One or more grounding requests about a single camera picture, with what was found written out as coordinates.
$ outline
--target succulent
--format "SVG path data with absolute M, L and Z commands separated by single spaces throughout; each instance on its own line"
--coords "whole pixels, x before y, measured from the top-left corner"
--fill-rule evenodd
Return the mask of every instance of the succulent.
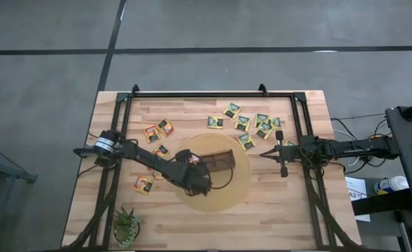
M 133 213 L 134 209 L 127 213 L 123 207 L 122 212 L 115 210 L 114 234 L 121 248 L 127 248 L 133 244 L 138 232 L 138 224 L 142 221 L 142 217 L 134 217 Z

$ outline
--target wooden tabletop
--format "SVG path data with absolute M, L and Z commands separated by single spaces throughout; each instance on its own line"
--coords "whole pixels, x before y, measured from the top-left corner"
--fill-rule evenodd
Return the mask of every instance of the wooden tabletop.
M 323 91 L 304 92 L 314 134 L 333 139 Z M 91 133 L 99 135 L 102 130 L 111 127 L 116 94 L 99 93 L 90 125 Z M 240 115 L 251 120 L 256 113 L 280 117 L 285 140 L 297 144 L 290 100 L 270 97 L 133 99 L 127 138 L 138 139 L 139 146 L 149 151 L 158 144 L 164 144 L 171 151 L 168 158 L 176 153 L 184 141 L 198 134 L 218 132 L 236 139 L 243 132 L 234 129 L 235 120 L 222 114 L 230 102 L 239 105 Z M 121 125 L 122 114 L 123 111 L 118 125 Z M 222 116 L 225 120 L 224 129 L 207 128 L 208 116 Z M 169 137 L 162 136 L 154 143 L 147 143 L 143 129 L 165 118 L 173 124 L 175 132 Z M 303 132 L 306 132 L 303 120 L 301 124 Z M 248 195 L 236 206 L 217 213 L 203 213 L 183 204 L 176 196 L 174 186 L 166 181 L 155 181 L 149 195 L 139 194 L 132 186 L 137 176 L 148 175 L 148 170 L 135 161 L 123 160 L 115 208 L 134 207 L 135 215 L 144 218 L 141 232 L 132 248 L 315 249 L 302 168 L 297 164 L 288 164 L 289 176 L 281 178 L 279 164 L 258 155 L 277 144 L 275 135 L 271 134 L 267 140 L 263 140 L 254 131 L 255 128 L 251 126 L 249 132 L 256 141 L 256 147 L 247 151 L 252 172 Z M 92 137 L 87 140 L 87 144 L 94 142 Z M 91 167 L 93 163 L 93 157 L 83 160 L 80 170 Z M 63 245 L 70 244 L 92 217 L 100 178 L 101 169 L 97 168 L 78 179 Z M 333 216 L 350 238 L 360 244 L 342 168 L 335 164 L 326 167 L 324 181 Z M 322 216 L 320 223 L 325 237 Z M 104 218 L 99 229 L 99 241 L 103 237 L 103 229 Z M 110 249 L 119 249 L 113 235 Z

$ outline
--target plastic bottle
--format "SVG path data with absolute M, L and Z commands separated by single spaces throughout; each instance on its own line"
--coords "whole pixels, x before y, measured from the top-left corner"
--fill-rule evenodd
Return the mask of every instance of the plastic bottle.
M 384 195 L 398 190 L 408 189 L 408 181 L 404 176 L 395 176 L 392 178 L 385 178 L 382 181 L 375 183 L 375 193 Z

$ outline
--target white paper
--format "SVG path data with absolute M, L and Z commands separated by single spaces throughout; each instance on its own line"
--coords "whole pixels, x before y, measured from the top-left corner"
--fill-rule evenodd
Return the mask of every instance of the white paper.
M 364 199 L 367 197 L 366 182 L 364 179 L 346 177 L 346 183 L 351 201 Z M 357 221 L 371 222 L 371 216 L 369 214 L 355 216 L 355 219 L 357 219 Z

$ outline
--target gray concrete floor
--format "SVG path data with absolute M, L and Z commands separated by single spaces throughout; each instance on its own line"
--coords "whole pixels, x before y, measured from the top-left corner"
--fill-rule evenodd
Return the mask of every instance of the gray concrete floor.
M 105 49 L 118 3 L 0 1 L 0 50 Z M 412 46 L 412 0 L 128 0 L 117 48 L 213 46 Z M 71 150 L 85 139 L 103 63 L 104 55 L 0 56 L 0 150 L 39 174 L 35 185 L 17 183 L 0 251 L 59 247 L 80 162 Z M 260 83 L 324 90 L 333 117 L 381 113 L 412 104 L 412 52 L 116 55 L 106 90 L 254 90 Z M 366 137 L 381 119 L 347 126 Z M 402 173 L 388 161 L 354 176 Z M 361 235 L 367 246 L 389 248 L 389 240 Z

